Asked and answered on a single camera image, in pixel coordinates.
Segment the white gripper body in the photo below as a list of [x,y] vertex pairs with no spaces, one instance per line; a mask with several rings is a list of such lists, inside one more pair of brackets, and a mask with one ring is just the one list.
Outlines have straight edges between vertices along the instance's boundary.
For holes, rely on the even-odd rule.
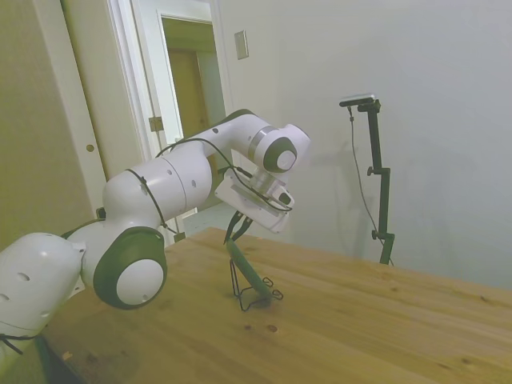
[[227,170],[224,179],[215,190],[215,195],[238,212],[273,233],[281,233],[290,215],[282,211],[284,206],[276,202],[267,203],[238,180],[233,170]]

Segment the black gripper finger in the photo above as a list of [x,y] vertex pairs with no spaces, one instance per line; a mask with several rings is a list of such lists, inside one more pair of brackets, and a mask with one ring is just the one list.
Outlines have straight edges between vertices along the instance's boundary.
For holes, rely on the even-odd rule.
[[238,229],[238,231],[234,234],[234,241],[236,242],[241,236],[244,235],[245,232],[248,231],[251,224],[253,223],[253,220],[251,218],[245,217],[242,225]]
[[235,225],[240,221],[240,219],[241,219],[241,213],[239,211],[236,211],[234,213],[234,215],[232,216],[232,218],[229,222],[229,225],[227,227],[226,236],[224,238],[224,243],[226,243],[231,238],[233,229],[234,229]]

